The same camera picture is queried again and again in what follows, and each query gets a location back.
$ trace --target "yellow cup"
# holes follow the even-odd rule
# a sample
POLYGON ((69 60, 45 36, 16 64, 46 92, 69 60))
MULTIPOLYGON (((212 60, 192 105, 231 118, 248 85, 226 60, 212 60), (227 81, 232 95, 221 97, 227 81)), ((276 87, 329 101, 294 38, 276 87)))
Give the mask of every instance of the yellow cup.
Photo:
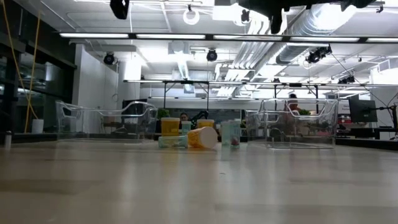
POLYGON ((187 136, 188 145, 195 148, 212 149, 218 142, 217 132, 211 127, 189 131, 187 136))
POLYGON ((179 136, 180 118, 162 118, 162 136, 179 136))
POLYGON ((214 120, 209 120, 209 119, 199 119, 197 121, 198 128, 203 128, 203 127, 214 127, 214 120))

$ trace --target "desk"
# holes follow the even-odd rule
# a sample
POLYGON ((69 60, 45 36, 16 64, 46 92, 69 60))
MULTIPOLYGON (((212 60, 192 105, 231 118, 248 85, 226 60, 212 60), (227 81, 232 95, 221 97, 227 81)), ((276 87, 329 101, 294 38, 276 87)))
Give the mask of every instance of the desk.
POLYGON ((351 135, 359 138, 380 139, 380 133, 395 133, 394 128, 351 128, 351 135))

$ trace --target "green plant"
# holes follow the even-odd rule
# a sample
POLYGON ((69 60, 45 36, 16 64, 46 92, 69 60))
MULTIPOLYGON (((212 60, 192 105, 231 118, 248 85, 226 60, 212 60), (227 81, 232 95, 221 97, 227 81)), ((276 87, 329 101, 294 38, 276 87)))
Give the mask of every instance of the green plant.
POLYGON ((311 115, 311 112, 309 112, 307 110, 300 110, 299 113, 300 113, 300 115, 311 115))
POLYGON ((159 109, 157 111, 157 119, 167 118, 170 116, 170 111, 167 109, 159 109))

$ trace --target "table surface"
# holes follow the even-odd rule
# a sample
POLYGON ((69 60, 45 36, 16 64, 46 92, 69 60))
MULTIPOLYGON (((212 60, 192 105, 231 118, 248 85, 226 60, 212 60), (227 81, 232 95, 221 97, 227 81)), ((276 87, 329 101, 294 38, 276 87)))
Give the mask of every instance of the table surface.
POLYGON ((396 223, 398 154, 40 142, 0 149, 8 223, 396 223))

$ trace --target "ceiling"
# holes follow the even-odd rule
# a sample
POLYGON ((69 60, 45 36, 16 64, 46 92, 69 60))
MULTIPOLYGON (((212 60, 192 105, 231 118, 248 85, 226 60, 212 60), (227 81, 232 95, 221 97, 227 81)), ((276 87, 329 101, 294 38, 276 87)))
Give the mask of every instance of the ceiling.
MULTIPOLYGON (((26 9, 35 13, 40 8, 44 12, 43 20, 52 27, 63 32, 156 32, 156 33, 209 33, 209 34, 246 34, 249 25, 237 26, 233 21, 216 21, 212 18, 213 1, 204 1, 200 7, 200 19, 195 25, 183 21, 186 6, 171 5, 137 5, 131 7, 131 21, 123 21, 113 16, 108 4, 102 2, 80 2, 84 0, 15 0, 26 9)), ((381 13, 376 7, 359 10, 346 24, 342 25, 333 35, 388 35, 397 36, 398 5, 386 5, 381 13)), ((302 12, 295 7, 287 14, 287 22, 293 24, 294 18, 302 12)), ((135 45, 146 63, 142 73, 147 77, 156 74, 172 73, 177 63, 168 60, 169 41, 160 40, 99 40, 92 41, 86 49, 93 51, 92 45, 135 45)), ((187 65, 192 70, 214 71, 217 63, 233 61, 237 56, 242 42, 189 42, 190 53, 195 52, 187 65), (208 49, 216 49, 219 62, 207 62, 208 49)), ((308 68, 303 60, 283 70, 285 82, 318 81, 330 79, 346 69, 355 68, 356 76, 361 82, 368 81, 368 68, 377 65, 390 55, 398 55, 398 45, 374 44, 331 44, 334 57, 328 56, 320 63, 308 68)), ((104 54, 101 48, 95 50, 104 54)), ((128 58, 130 52, 120 52, 119 57, 128 58)))

